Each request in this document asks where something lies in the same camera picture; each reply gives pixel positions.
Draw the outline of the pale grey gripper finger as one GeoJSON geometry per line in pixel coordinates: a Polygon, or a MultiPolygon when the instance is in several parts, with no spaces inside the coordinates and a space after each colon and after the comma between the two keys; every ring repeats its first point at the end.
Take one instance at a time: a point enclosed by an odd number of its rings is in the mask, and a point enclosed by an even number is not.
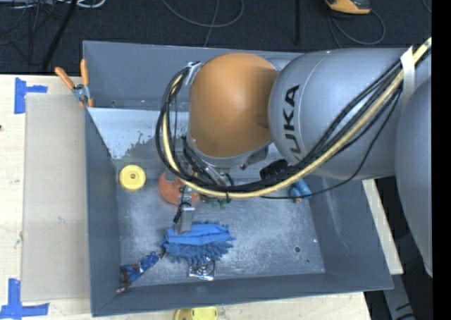
{"type": "Polygon", "coordinates": [[[192,230],[195,208],[193,206],[183,205],[180,210],[180,220],[178,222],[178,233],[189,233],[192,230]]]}

